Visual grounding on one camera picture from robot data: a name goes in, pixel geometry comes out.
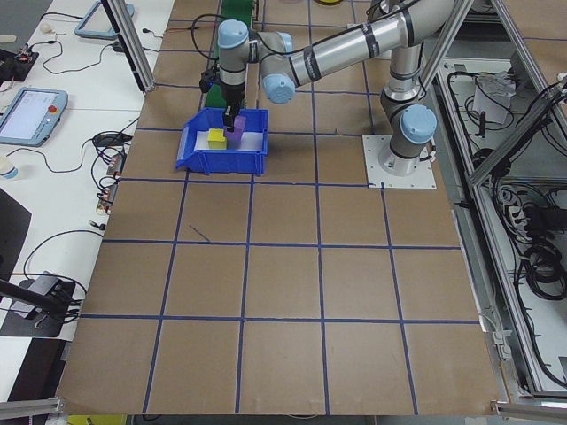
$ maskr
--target brown cardboard surface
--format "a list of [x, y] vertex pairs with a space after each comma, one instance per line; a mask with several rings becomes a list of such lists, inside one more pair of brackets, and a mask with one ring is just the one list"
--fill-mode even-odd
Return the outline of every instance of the brown cardboard surface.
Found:
[[241, 413], [322, 414], [321, 325], [245, 324]]
[[567, 4], [564, 0], [504, 0], [510, 17], [523, 38], [565, 40]]
[[316, 132], [334, 135], [372, 133], [368, 101], [363, 94], [316, 93]]
[[548, 84], [557, 82], [557, 75], [567, 68], [567, 40], [526, 40], [525, 44]]
[[335, 414], [412, 414], [400, 326], [331, 323], [329, 393]]
[[312, 135], [269, 135], [266, 173], [257, 182], [315, 183]]
[[159, 314], [170, 244], [103, 243], [83, 313]]
[[198, 111], [201, 90], [159, 86], [145, 97], [140, 128], [180, 130]]
[[205, 71], [207, 60], [197, 52], [162, 51], [153, 70], [157, 84], [198, 87], [201, 73]]
[[315, 188], [308, 186], [254, 187], [252, 241], [317, 243]]
[[[183, 28], [216, 5], [175, 2], [172, 19], [189, 20], [168, 25], [181, 30], [165, 33], [159, 82], [198, 85]], [[309, 22], [342, 27], [368, 7], [266, 0], [264, 29], [301, 47], [338, 31]], [[213, 31], [203, 23], [199, 47]], [[175, 171], [200, 92], [147, 96], [58, 392], [69, 413], [487, 412], [493, 372], [437, 168], [437, 190], [366, 187], [357, 135], [391, 132], [388, 66], [287, 105], [257, 95], [252, 69], [249, 107], [270, 111], [261, 177]]]
[[161, 339], [148, 413], [207, 414], [234, 409], [237, 323], [166, 321]]
[[384, 207], [377, 190], [322, 187], [319, 198], [323, 243], [387, 244]]
[[244, 270], [242, 246], [177, 246], [166, 313], [239, 316]]
[[191, 183], [187, 188], [179, 240], [245, 242], [250, 186]]
[[399, 319], [388, 250], [324, 249], [325, 315]]
[[395, 245], [459, 246], [451, 207], [436, 190], [385, 191]]
[[130, 179], [185, 180], [186, 170], [175, 169], [181, 131], [144, 131], [134, 133], [122, 175]]
[[[191, 40], [191, 21], [169, 22], [166, 32], [163, 34], [162, 50], [197, 50]], [[203, 51], [209, 51], [213, 42], [214, 24], [203, 22], [195, 31], [195, 42]]]
[[351, 2], [341, 2], [332, 5], [311, 2], [312, 25], [346, 27], [346, 24], [352, 23], [354, 23], [354, 15]]
[[121, 182], [106, 239], [172, 241], [182, 182]]
[[142, 412], [157, 327], [158, 321], [81, 318], [58, 388], [66, 411]]
[[250, 248], [246, 316], [319, 318], [319, 267], [316, 248]]
[[461, 251], [396, 250], [394, 257], [406, 319], [478, 318]]
[[309, 0], [267, 0], [264, 5], [265, 21], [276, 24], [309, 23]]
[[498, 391], [478, 325], [407, 325], [406, 333], [420, 413], [491, 414]]
[[360, 137], [317, 136], [319, 182], [367, 185]]

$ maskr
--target mounting plate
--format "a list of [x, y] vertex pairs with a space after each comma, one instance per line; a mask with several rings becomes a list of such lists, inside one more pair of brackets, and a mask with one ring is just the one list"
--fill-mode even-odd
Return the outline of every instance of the mounting plate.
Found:
[[[378, 164], [378, 153], [391, 138], [390, 135], [362, 136], [369, 187], [380, 189], [384, 185], [385, 188], [392, 189], [436, 189], [430, 161], [420, 162], [417, 169], [407, 177], [389, 174]], [[427, 150], [423, 148], [422, 157], [427, 155]]]

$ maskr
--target robotic arm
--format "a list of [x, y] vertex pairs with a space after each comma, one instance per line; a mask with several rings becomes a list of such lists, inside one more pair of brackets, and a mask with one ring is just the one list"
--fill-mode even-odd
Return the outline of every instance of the robotic arm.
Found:
[[255, 32], [243, 22], [225, 20], [219, 27], [219, 63], [203, 73], [201, 88], [211, 83], [221, 86], [227, 102], [224, 125], [232, 131], [245, 96], [247, 64], [260, 64], [268, 99], [284, 104], [293, 98], [295, 88], [392, 50], [391, 78], [382, 92], [382, 105], [394, 135], [389, 151], [382, 155], [382, 166], [392, 174], [410, 174], [437, 125], [433, 112], [417, 100], [421, 43], [443, 26], [454, 2], [372, 2], [368, 22], [295, 51], [287, 34]]

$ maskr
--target yellow block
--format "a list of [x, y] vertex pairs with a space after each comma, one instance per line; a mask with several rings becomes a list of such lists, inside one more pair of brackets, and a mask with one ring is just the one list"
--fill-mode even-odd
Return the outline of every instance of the yellow block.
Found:
[[69, 425], [126, 425], [126, 414], [96, 414], [69, 416]]
[[227, 138], [224, 136], [222, 128], [211, 128], [206, 140], [209, 142], [209, 149], [227, 149]]

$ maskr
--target blue bin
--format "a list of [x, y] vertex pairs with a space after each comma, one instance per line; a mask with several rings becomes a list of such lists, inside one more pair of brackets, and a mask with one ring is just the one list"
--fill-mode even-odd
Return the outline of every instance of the blue bin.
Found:
[[268, 155], [268, 110], [242, 109], [245, 133], [261, 133], [261, 149], [222, 151], [196, 149], [198, 132], [222, 128], [222, 108], [204, 108], [183, 126], [175, 168], [183, 166], [197, 173], [246, 173], [262, 175]]

